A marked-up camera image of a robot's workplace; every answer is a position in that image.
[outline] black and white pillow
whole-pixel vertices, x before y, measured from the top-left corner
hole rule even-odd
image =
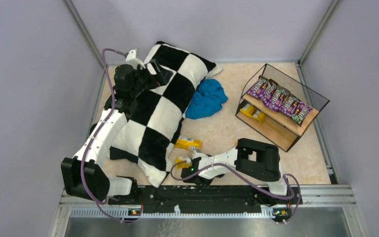
[[[126,158],[137,163],[149,182],[159,187],[172,168],[168,157],[195,89],[201,80],[223,68],[161,41],[153,46],[144,63],[151,59],[172,71],[173,76],[167,85],[144,91],[137,97],[137,108],[115,138],[110,159]]]

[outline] blue towel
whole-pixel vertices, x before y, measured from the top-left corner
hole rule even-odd
[[[202,80],[192,96],[185,115],[190,119],[200,119],[211,116],[222,109],[222,103],[227,101],[225,90],[216,79]]]

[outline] metal frame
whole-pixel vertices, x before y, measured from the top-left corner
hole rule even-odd
[[[86,41],[90,51],[94,55],[95,59],[97,60],[98,64],[103,67],[102,57],[100,52],[98,51],[98,48],[92,39],[91,35],[89,34],[88,30],[86,29],[85,24],[83,23],[78,11],[76,10],[74,4],[71,0],[63,0],[66,8],[69,10],[70,14],[73,17],[73,20],[75,21],[81,35],[83,36],[84,40]],[[328,22],[329,18],[331,17],[332,13],[336,9],[336,7],[339,5],[340,0],[333,0],[325,13],[322,21],[320,22],[318,28],[316,29],[316,32],[314,33],[313,37],[311,38],[309,44],[307,45],[304,53],[302,54],[301,58],[296,63],[297,70],[299,73],[300,80],[303,84],[308,86],[307,78],[303,71],[303,65],[305,61],[307,60],[311,50],[313,49],[316,41],[319,39],[319,36],[322,33],[322,30],[324,29],[326,23]],[[92,120],[95,119],[95,116],[98,111],[98,105],[99,101],[101,99],[101,94],[104,88],[104,80],[105,74],[102,74],[101,77],[101,85],[99,88],[98,93],[98,99],[96,101],[96,104],[94,105],[94,115]],[[305,93],[306,98],[308,101],[313,104],[313,98],[311,95],[308,95]],[[320,118],[317,118],[314,121],[314,125],[316,128],[317,136],[322,148],[322,152],[325,158],[325,161],[327,163],[328,167],[328,173],[334,175],[335,181],[333,183],[337,183],[336,179],[336,173],[337,169],[335,167],[335,164],[332,161],[332,154],[330,151],[330,147],[327,144],[327,139],[325,136],[325,132],[322,126],[322,123],[320,121]],[[302,189],[302,197],[303,197],[303,204],[300,205],[300,208],[319,208],[319,207],[342,207],[345,218],[351,233],[352,237],[362,237],[362,236],[368,236],[367,230],[365,228],[364,222],[361,218],[361,215],[359,213],[359,210],[357,208],[357,204],[355,201],[355,197],[353,195],[352,189],[350,185],[339,185],[339,184],[332,184],[332,185],[301,185]],[[280,205],[273,206],[272,208],[279,208],[283,207]],[[64,191],[60,200],[59,209],[57,211],[57,215],[55,218],[53,231],[51,236],[52,237],[64,237],[66,233],[66,229],[68,226],[68,221],[70,217],[78,217],[80,215],[87,216],[87,217],[101,217],[101,213],[99,211],[95,210],[96,205],[94,202],[68,196],[66,192]],[[111,205],[105,205],[104,208],[107,210],[114,210],[118,214],[119,217],[131,217],[125,215],[125,210],[130,208],[130,206],[111,206]],[[269,210],[267,210],[267,207],[263,207],[263,213],[258,215],[246,215],[246,214],[238,214],[237,217],[239,218],[263,218],[263,217],[269,217],[267,216],[267,213]],[[235,215],[217,215],[217,214],[198,214],[198,215],[187,215],[182,214],[178,210],[175,211],[175,213],[171,213],[171,215],[167,216],[156,216],[156,215],[148,215],[147,218],[156,218],[156,217],[169,217],[169,218],[235,218]]]
[[[88,32],[85,24],[82,21],[82,18],[80,17],[78,11],[76,10],[75,5],[71,0],[62,0],[65,4],[67,10],[71,14],[73,21],[75,22],[77,28],[80,31],[80,34],[82,35],[83,39],[85,40],[86,44],[89,47],[89,50],[94,55],[95,59],[97,60],[98,64],[103,68],[103,62],[101,54],[98,50],[98,47],[96,46],[94,40],[91,37],[91,34]]]
[[[322,21],[320,22],[319,26],[317,27],[316,31],[314,32],[313,36],[311,37],[309,43],[307,44],[306,49],[304,50],[302,57],[299,60],[299,64],[302,66],[305,61],[307,60],[311,50],[313,49],[316,40],[320,37],[322,30],[326,26],[326,23],[328,22],[329,18],[331,17],[332,13],[335,11],[335,8],[338,6],[338,3],[341,0],[332,0],[328,10],[326,11],[325,15],[323,16]]]
[[[342,207],[353,237],[364,236],[361,231],[362,221],[357,211],[357,204],[350,185],[301,185],[303,204],[299,208]],[[139,208],[138,205],[104,205],[103,209],[119,218],[136,218],[129,216],[128,210]],[[285,205],[267,207],[262,205],[262,213],[237,214],[185,214],[179,209],[174,213],[143,214],[141,218],[272,218],[272,209],[285,208]],[[63,191],[60,199],[52,237],[63,237],[66,233],[69,218],[106,218],[96,208],[95,202],[79,197],[69,196]]]

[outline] purple candy wrapper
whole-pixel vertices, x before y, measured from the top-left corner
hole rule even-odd
[[[290,94],[290,91],[278,86],[272,98],[268,101],[266,106],[276,112],[279,111],[280,107],[283,105],[283,101]]]
[[[266,89],[260,93],[257,93],[257,95],[262,100],[264,105],[266,105],[271,100],[274,92],[277,90],[277,86],[278,86],[278,83],[276,83],[272,79],[269,79],[268,86],[266,87]]]
[[[287,100],[279,108],[279,110],[287,116],[290,116],[294,113],[295,109],[299,105],[300,100],[297,99],[294,95],[289,95]]]
[[[258,99],[258,93],[262,92],[267,86],[268,80],[259,76],[258,81],[247,91],[247,93]]]
[[[296,121],[300,126],[302,125],[306,115],[312,110],[312,107],[299,100],[299,105],[294,110],[291,118]]]

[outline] beige floor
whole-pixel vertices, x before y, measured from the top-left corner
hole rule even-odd
[[[223,71],[213,78],[222,84],[229,100],[223,104],[221,111],[211,117],[196,120],[185,119],[181,135],[202,140],[202,151],[211,155],[228,151],[239,138],[269,142],[269,140],[245,125],[234,115],[244,84],[263,65],[263,63],[223,64]],[[294,63],[272,63],[271,65],[299,80]],[[112,80],[114,70],[115,67],[109,68]],[[103,105],[109,96],[110,89],[106,82],[97,118],[101,116]],[[296,176],[300,184],[330,184],[314,126],[310,126],[300,141],[289,152],[280,150],[279,153],[284,171]],[[181,149],[174,149],[169,158],[173,160],[177,155],[190,157],[191,153]],[[137,179],[139,184],[150,185],[140,168],[125,159],[108,160],[104,163],[103,169],[108,175],[132,176]],[[176,170],[174,174],[179,176],[180,172],[180,170]],[[245,177],[256,184],[263,184],[263,182],[251,177]],[[163,185],[182,184],[184,183],[175,181],[170,176],[163,182]],[[212,183],[212,185],[243,184],[245,183],[231,173],[226,174],[221,179],[215,179]]]

